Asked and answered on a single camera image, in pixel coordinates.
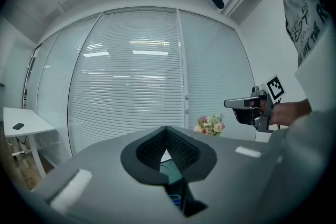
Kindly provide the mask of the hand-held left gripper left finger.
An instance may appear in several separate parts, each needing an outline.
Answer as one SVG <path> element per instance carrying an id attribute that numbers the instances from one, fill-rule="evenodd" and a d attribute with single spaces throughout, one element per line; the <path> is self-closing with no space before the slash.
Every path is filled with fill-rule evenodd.
<path id="1" fill-rule="evenodd" d="M 92 144 L 52 170 L 33 191 L 59 219 L 180 219 L 163 186 L 138 182 L 124 169 L 123 149 L 163 127 Z"/>

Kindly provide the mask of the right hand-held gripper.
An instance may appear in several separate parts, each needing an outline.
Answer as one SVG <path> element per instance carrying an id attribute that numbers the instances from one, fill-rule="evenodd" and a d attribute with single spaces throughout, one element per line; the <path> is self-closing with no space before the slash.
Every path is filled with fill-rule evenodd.
<path id="1" fill-rule="evenodd" d="M 283 95 L 285 95 L 285 90 L 278 76 L 275 75 L 260 86 L 253 86 L 249 97 L 225 100 L 224 107 L 233 110 L 240 124 L 251 125 L 258 132 L 271 133 L 269 126 L 272 111 Z M 250 106 L 253 99 L 265 100 L 264 112 Z"/>

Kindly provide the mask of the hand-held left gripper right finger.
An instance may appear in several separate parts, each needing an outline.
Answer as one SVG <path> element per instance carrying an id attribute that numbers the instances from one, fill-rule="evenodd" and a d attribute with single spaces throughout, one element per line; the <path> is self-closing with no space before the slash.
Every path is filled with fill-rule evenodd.
<path id="1" fill-rule="evenodd" d="M 259 220 L 269 179 L 270 143 L 166 128 L 168 151 L 182 171 L 182 204 L 167 220 Z"/>

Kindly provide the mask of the dark green box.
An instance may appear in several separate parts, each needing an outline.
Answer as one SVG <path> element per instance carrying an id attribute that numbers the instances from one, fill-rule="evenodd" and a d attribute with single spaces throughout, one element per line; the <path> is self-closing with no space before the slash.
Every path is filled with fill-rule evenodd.
<path id="1" fill-rule="evenodd" d="M 180 173 L 179 169 L 175 165 L 174 161 L 171 160 L 163 164 L 160 164 L 160 173 L 168 177 L 169 183 L 167 186 L 165 186 L 165 191 L 168 197 L 171 194 L 180 195 L 181 205 L 177 207 L 179 209 L 182 209 L 184 181 L 183 181 L 182 174 Z"/>

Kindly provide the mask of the person's right forearm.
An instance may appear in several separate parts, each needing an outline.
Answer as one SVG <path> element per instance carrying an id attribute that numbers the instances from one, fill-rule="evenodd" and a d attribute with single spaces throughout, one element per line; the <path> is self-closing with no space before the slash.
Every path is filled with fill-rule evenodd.
<path id="1" fill-rule="evenodd" d="M 290 126 L 296 119 L 309 115 L 311 111 L 308 99 L 299 102 L 277 103 L 272 111 L 270 125 Z"/>

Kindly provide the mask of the person's right hand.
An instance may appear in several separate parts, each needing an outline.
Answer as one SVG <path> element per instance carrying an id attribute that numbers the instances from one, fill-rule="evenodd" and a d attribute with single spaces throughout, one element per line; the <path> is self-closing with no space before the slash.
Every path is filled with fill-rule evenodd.
<path id="1" fill-rule="evenodd" d="M 261 112 L 264 112 L 265 110 L 265 100 L 263 99 L 253 99 L 250 102 L 250 106 L 254 109 L 258 109 Z"/>

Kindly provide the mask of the pastel flower bouquet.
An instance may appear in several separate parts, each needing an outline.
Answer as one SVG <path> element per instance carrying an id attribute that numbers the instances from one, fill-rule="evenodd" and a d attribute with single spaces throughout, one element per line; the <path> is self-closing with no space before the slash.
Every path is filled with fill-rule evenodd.
<path id="1" fill-rule="evenodd" d="M 199 117 L 194 131 L 204 135 L 220 136 L 224 128 L 223 115 L 219 114 Z"/>

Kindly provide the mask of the white grid mat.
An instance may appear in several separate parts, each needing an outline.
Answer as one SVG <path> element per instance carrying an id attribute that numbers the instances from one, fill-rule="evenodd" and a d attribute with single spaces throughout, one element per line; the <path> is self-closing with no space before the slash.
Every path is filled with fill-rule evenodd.
<path id="1" fill-rule="evenodd" d="M 161 158 L 161 161 L 160 163 L 163 164 L 167 161 L 171 161 L 172 160 L 172 157 L 170 156 L 170 154 L 168 153 L 168 151 L 166 150 Z"/>

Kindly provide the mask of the white desk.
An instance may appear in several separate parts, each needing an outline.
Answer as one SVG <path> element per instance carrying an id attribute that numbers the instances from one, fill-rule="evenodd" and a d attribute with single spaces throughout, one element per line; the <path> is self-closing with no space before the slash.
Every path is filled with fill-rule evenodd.
<path id="1" fill-rule="evenodd" d="M 55 131 L 55 127 L 43 120 L 33 110 L 3 108 L 4 135 L 6 138 L 26 136 L 37 170 L 42 178 L 46 176 L 46 172 L 38 155 L 37 144 L 34 139 L 35 134 L 43 134 Z M 14 130 L 13 126 L 17 123 L 24 123 L 24 127 L 20 130 Z"/>

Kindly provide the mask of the white window blinds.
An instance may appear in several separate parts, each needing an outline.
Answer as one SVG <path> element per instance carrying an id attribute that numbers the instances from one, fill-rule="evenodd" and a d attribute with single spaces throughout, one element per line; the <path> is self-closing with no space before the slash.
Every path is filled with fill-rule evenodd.
<path id="1" fill-rule="evenodd" d="M 221 115 L 223 137 L 254 140 L 223 102 L 254 84 L 236 30 L 178 9 L 100 12 L 57 31 L 39 46 L 27 107 L 54 127 L 35 135 L 60 163 L 87 146 L 162 125 L 193 129 Z"/>

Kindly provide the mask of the grey printed t-shirt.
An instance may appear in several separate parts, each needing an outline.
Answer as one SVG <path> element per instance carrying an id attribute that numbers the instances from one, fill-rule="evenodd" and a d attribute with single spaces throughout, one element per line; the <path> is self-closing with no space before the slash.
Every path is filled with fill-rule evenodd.
<path id="1" fill-rule="evenodd" d="M 314 111 L 336 108 L 336 24 L 323 0 L 283 0 L 295 73 Z"/>

